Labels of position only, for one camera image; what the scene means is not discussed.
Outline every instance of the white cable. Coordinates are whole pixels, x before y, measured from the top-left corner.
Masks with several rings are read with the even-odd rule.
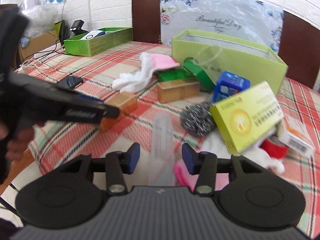
[[[46,65],[45,67],[40,67],[42,65],[42,62],[38,59],[27,59],[25,60],[20,67],[23,68],[38,68],[38,69],[50,69],[51,67]]]

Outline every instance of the small orange box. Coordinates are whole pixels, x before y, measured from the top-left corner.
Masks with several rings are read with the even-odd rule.
[[[122,118],[124,118],[127,114],[132,112],[133,110],[138,108],[138,100],[135,94],[129,92],[123,92],[121,94],[116,95],[112,99],[106,102],[108,105],[118,107],[120,109],[120,115],[116,119],[111,118],[103,118],[99,125],[99,131],[105,132],[112,125],[119,122]]]
[[[196,97],[200,82],[195,78],[177,79],[158,83],[158,100],[161,104]]]
[[[285,114],[278,125],[279,141],[299,152],[307,158],[314,156],[315,147],[312,143],[307,127],[302,122]]]

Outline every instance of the smartphone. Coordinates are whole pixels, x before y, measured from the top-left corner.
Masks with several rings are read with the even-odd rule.
[[[74,77],[74,76],[68,76],[64,79],[57,82],[57,85],[63,88],[69,88],[69,89],[75,89],[78,85],[83,83],[82,78]]]

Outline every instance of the cardboard box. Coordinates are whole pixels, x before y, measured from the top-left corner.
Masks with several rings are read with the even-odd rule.
[[[247,149],[283,118],[267,82],[219,101],[209,111],[231,154]]]
[[[117,119],[103,118],[99,126],[99,130],[101,132],[105,132],[112,125],[116,124],[122,118],[124,118],[127,114],[138,108],[137,96],[129,92],[123,92],[116,95],[115,97],[108,100],[106,104],[118,107],[121,112]]]
[[[178,79],[158,83],[158,100],[161,104],[196,97],[201,84],[194,78]]]
[[[22,48],[19,45],[19,54],[21,61],[26,59],[30,55],[33,56],[34,53],[37,53],[47,47],[50,47],[56,43],[59,39],[57,32],[50,31],[35,38],[30,39],[28,45],[25,48]]]
[[[172,57],[181,65],[186,58],[194,58],[215,84],[226,70],[249,79],[252,86],[267,81],[274,94],[288,69],[268,46],[196,30],[185,30],[172,38]]]
[[[312,157],[315,147],[306,126],[289,115],[285,115],[278,125],[278,139],[283,144],[305,157]]]
[[[99,30],[105,31],[106,34],[90,40],[81,40],[86,35],[84,33],[65,40],[66,53],[91,57],[109,48],[133,40],[132,28],[102,28]]]

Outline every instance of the brown box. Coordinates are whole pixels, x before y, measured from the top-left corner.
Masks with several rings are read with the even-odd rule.
[[[129,92],[118,94],[105,103],[111,106],[118,107],[121,112],[117,119],[103,118],[99,125],[99,131],[101,132],[105,132],[112,125],[124,118],[127,114],[138,108],[137,96]]]
[[[168,103],[196,97],[200,93],[200,82],[194,78],[178,79],[158,83],[158,100]]]
[[[22,48],[19,45],[19,54],[21,61],[26,59],[30,55],[37,53],[41,50],[46,49],[54,44],[59,39],[57,32],[55,30],[37,36],[35,38],[31,38],[28,45],[25,48]]]

